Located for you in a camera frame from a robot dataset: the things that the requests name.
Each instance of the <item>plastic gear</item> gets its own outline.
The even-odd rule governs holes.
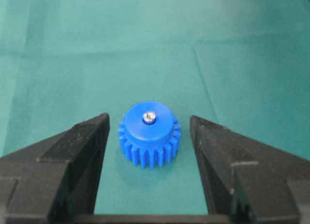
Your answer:
[[[146,113],[155,113],[152,124],[144,122]],[[119,124],[121,151],[133,165],[147,164],[153,169],[157,164],[170,163],[177,155],[181,139],[181,126],[178,119],[165,105],[158,102],[141,102],[134,105]]]

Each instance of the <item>black plastic part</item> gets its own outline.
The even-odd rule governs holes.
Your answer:
[[[192,116],[209,212],[254,223],[310,223],[310,162]]]
[[[57,224],[236,224],[226,215],[77,215]]]
[[[0,158],[0,224],[308,224],[310,162],[195,116],[210,215],[93,215],[109,117]]]
[[[0,158],[0,223],[92,214],[108,134],[102,114]]]

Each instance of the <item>gear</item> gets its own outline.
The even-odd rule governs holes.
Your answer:
[[[165,105],[158,102],[141,102],[134,105],[120,121],[121,151],[133,165],[170,163],[180,145],[181,126]]]

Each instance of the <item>table surface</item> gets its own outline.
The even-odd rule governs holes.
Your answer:
[[[206,214],[191,115],[310,159],[309,33],[308,0],[0,0],[0,155],[108,112],[95,212]],[[182,126],[161,169],[120,151],[145,100]]]

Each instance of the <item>screw head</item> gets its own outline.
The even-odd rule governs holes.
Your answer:
[[[156,121],[156,113],[153,111],[147,111],[143,114],[143,121],[147,125],[151,125]]]

